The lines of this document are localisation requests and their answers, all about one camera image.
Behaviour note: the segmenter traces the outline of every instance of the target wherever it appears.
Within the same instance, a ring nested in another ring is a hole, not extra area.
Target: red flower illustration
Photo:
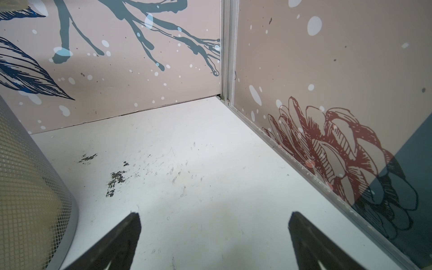
[[[308,106],[304,115],[293,97],[279,113],[278,120],[268,115],[271,128],[263,131],[378,231],[395,238],[412,227],[417,192],[372,129],[344,108],[324,114]]]

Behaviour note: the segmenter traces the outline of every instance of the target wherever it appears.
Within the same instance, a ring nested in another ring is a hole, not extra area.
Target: blue-gray branch illustration
[[[0,37],[0,84],[31,94],[68,96],[37,61]]]
[[[152,13],[160,13],[171,11],[177,13],[178,11],[184,10],[187,7],[187,0],[163,0],[160,3],[141,3],[134,2],[132,0],[98,0],[105,6],[107,6],[113,14],[119,20],[125,20],[132,28],[135,37],[142,45],[147,56],[159,67],[161,71],[165,70],[165,66],[159,63],[151,54],[151,50],[155,47],[154,45],[145,38],[141,29],[137,26],[142,25],[146,28],[159,32],[167,37],[177,40],[178,42],[186,44],[194,54],[200,54],[207,65],[211,69],[213,75],[218,76],[219,71],[217,70],[214,60],[220,59],[220,39],[202,39],[191,35],[188,31],[182,27],[175,25],[174,23],[166,22],[154,18]],[[69,23],[71,22],[81,37],[96,51],[99,55],[104,55],[104,52],[97,48],[78,28],[74,22],[64,0],[54,0],[57,6],[60,18],[60,38],[62,42],[62,49],[57,52],[53,57],[53,61],[56,64],[66,62],[71,54],[69,52]],[[132,15],[127,9],[125,4],[137,8],[143,15],[145,15],[144,21]],[[177,33],[182,32],[187,37],[178,37]]]

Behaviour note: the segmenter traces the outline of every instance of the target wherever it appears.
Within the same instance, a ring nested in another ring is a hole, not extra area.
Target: white dot
[[[321,31],[321,28],[323,27],[323,22],[321,19],[317,16],[313,16],[309,19],[308,22],[308,34],[309,35],[316,35],[318,32]]]
[[[279,109],[280,108],[280,106],[282,106],[282,101],[280,101],[280,100],[276,100],[276,107]]]
[[[288,0],[289,7],[296,7],[300,4],[302,0]]]

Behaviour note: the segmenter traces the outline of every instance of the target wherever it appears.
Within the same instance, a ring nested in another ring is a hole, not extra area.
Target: wall mural
[[[432,2],[375,4],[240,0],[233,106],[423,268],[430,185],[399,151],[432,113]]]
[[[398,230],[412,227],[408,210],[417,209],[417,192],[372,129],[344,108],[323,113],[308,106],[303,114],[293,97],[279,112],[277,120],[268,115],[271,127],[262,130],[281,148],[385,237],[394,239]]]

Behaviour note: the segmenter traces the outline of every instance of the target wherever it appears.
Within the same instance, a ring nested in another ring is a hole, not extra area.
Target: beige wall
[[[235,108],[385,237],[410,230],[415,179],[393,155],[432,112],[432,2],[239,8]]]
[[[0,86],[0,94],[29,132],[39,133],[219,94],[218,0],[155,4],[141,1],[142,10],[140,6],[116,0],[29,2],[31,10],[27,13],[12,17],[2,13],[3,20],[0,20],[3,38],[0,60],[5,61],[0,81],[8,85]],[[78,33],[65,10],[96,49]],[[154,18],[152,25],[148,13]],[[69,27],[63,36],[59,18],[66,21],[63,29]],[[73,55],[62,62],[64,58],[56,54],[69,52],[63,49],[54,52],[56,47],[66,47],[64,37],[69,37]],[[22,54],[13,51],[13,46]],[[7,67],[8,63],[15,65],[12,69],[22,63],[28,68],[18,67],[14,71]],[[41,70],[46,71],[48,78],[41,75]],[[25,86],[30,93],[37,93],[36,96],[30,95],[30,99],[20,94],[27,93],[17,91]],[[69,109],[70,114],[63,114],[60,105]]]

